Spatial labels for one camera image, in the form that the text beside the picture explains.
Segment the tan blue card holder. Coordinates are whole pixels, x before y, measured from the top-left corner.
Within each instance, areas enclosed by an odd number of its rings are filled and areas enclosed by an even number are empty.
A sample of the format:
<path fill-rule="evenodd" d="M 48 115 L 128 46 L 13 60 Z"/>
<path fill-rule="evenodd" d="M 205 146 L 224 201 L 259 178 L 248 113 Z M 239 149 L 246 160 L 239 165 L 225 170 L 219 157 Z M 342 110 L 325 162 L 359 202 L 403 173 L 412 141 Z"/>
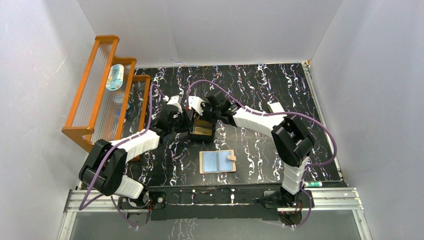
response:
<path fill-rule="evenodd" d="M 233 149 L 200 151 L 200 174 L 233 173 L 236 171 L 236 155 Z"/>

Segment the black plastic card bin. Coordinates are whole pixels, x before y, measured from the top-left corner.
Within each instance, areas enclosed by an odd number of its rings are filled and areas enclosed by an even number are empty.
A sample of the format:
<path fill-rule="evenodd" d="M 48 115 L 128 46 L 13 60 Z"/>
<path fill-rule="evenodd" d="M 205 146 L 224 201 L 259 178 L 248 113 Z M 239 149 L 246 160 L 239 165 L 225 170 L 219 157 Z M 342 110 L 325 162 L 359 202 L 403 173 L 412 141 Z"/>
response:
<path fill-rule="evenodd" d="M 190 111 L 189 117 L 188 139 L 197 142 L 213 142 L 216 125 L 201 119 L 201 116 L 194 110 Z"/>

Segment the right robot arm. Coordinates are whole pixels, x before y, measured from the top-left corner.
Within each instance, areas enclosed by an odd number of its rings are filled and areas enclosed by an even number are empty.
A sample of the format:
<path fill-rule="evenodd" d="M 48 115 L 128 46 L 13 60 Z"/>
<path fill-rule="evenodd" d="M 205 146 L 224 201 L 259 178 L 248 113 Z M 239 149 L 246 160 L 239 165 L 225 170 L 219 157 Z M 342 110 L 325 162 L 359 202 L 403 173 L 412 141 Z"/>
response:
<path fill-rule="evenodd" d="M 270 114 L 230 102 L 219 90 L 208 94 L 206 99 L 193 103 L 194 97 L 189 97 L 189 106 L 199 114 L 201 120 L 211 124 L 222 121 L 272 138 L 284 167 L 281 200 L 283 205 L 295 207 L 302 199 L 303 175 L 316 143 L 301 117 Z"/>

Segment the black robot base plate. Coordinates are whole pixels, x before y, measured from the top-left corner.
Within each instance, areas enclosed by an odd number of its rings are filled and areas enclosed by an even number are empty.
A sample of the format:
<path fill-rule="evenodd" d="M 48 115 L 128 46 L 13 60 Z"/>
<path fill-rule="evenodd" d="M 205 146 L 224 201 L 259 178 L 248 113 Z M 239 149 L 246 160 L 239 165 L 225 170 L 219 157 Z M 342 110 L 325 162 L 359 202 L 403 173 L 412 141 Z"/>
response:
<path fill-rule="evenodd" d="M 151 221 L 173 219 L 262 219 L 284 215 L 295 223 L 315 206 L 312 192 L 293 198 L 282 194 L 280 183 L 151 186 L 144 200 L 120 196 L 118 207 L 131 214 L 147 213 Z"/>

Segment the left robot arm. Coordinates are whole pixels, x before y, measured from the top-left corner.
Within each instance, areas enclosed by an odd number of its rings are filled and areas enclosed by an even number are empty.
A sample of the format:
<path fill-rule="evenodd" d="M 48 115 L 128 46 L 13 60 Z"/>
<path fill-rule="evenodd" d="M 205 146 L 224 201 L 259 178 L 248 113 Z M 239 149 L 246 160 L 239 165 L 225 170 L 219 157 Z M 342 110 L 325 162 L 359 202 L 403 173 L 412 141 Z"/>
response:
<path fill-rule="evenodd" d="M 144 208 L 150 200 L 148 189 L 124 174 L 127 162 L 161 147 L 172 134 L 187 132 L 191 125 L 187 109 L 180 110 L 167 104 L 148 130 L 143 129 L 121 140 L 96 141 L 78 178 L 104 196 L 124 196 L 130 198 L 135 207 Z"/>

